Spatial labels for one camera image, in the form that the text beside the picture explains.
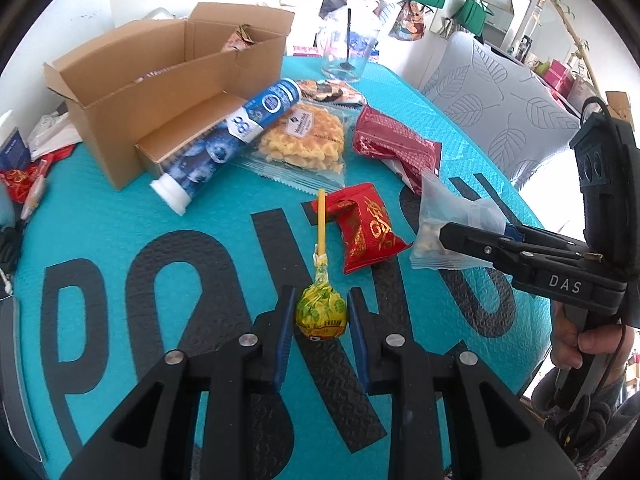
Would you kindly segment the person's right hand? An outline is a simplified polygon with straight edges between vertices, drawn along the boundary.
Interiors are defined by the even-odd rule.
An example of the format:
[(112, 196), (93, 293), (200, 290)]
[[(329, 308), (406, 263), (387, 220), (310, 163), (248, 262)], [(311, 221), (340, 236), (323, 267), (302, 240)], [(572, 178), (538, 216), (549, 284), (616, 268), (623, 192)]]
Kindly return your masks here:
[(632, 327), (626, 327), (622, 332), (620, 325), (607, 325), (579, 333), (575, 324), (565, 316), (562, 304), (553, 301), (551, 312), (551, 361), (556, 367), (579, 370), (587, 354), (610, 354), (614, 356), (611, 374), (617, 377), (623, 373), (634, 344)]

